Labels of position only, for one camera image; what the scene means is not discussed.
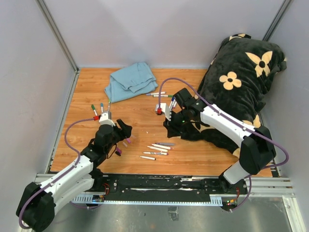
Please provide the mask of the pink cap marker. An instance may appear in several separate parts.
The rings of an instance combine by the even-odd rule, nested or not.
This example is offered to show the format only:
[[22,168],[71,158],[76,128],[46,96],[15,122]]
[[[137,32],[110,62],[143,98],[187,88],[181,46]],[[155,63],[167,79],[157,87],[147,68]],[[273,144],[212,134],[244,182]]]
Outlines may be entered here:
[[165,145],[159,145],[159,144],[152,144],[154,147],[158,147],[161,149],[167,149],[167,150],[171,150],[171,147],[169,146],[165,146]]

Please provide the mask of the peach cap marker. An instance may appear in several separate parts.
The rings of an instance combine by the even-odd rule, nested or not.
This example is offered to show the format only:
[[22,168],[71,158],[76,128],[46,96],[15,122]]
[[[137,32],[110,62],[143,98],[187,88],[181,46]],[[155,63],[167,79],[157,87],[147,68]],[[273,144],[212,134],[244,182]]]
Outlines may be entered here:
[[150,149],[153,149],[153,150],[160,151],[160,152],[168,152],[167,149],[163,149],[163,148],[159,148],[159,147],[155,147],[155,146],[147,146],[147,147],[150,148]]

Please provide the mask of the black marker without cap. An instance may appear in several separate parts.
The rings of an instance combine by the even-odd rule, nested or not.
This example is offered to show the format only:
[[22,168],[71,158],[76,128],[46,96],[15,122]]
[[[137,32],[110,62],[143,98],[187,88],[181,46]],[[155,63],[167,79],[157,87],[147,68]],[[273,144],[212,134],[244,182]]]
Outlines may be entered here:
[[148,157],[148,156],[140,156],[142,159],[147,159],[147,160],[156,160],[154,157]]

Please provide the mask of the grey marker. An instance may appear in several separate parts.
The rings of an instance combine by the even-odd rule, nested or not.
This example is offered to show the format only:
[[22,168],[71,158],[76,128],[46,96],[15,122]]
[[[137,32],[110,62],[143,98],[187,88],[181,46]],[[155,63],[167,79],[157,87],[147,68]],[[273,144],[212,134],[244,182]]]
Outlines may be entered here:
[[175,146],[175,143],[155,143],[155,144],[163,146]]

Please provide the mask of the purple cap marker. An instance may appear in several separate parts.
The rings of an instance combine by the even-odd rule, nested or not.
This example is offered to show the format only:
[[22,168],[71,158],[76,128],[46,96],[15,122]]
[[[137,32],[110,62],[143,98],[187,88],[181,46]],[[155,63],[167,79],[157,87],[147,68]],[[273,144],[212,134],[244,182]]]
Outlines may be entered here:
[[143,152],[143,154],[147,154],[147,155],[168,155],[167,152]]

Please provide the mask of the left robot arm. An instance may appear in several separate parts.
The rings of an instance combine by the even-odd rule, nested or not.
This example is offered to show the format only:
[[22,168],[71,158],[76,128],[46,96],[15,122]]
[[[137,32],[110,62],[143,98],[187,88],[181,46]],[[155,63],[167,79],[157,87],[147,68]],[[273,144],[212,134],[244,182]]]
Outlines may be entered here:
[[36,184],[29,183],[16,210],[19,226],[24,230],[44,231],[62,207],[80,193],[103,187],[102,172],[98,169],[117,143],[128,139],[132,126],[121,119],[108,120],[100,126],[88,145],[78,151],[77,158],[51,178]]

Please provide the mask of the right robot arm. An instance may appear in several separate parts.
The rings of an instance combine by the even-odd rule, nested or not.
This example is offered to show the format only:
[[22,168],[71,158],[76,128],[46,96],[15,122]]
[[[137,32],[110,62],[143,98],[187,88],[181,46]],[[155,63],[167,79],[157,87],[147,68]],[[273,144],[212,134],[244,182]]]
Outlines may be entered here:
[[231,153],[239,152],[238,161],[219,176],[219,189],[223,193],[232,192],[237,182],[258,174],[275,158],[268,128],[257,128],[239,121],[217,105],[207,105],[203,100],[195,99],[186,88],[174,94],[173,101],[181,111],[176,113],[165,103],[156,105],[157,113],[165,116],[163,125],[168,138],[204,140]]

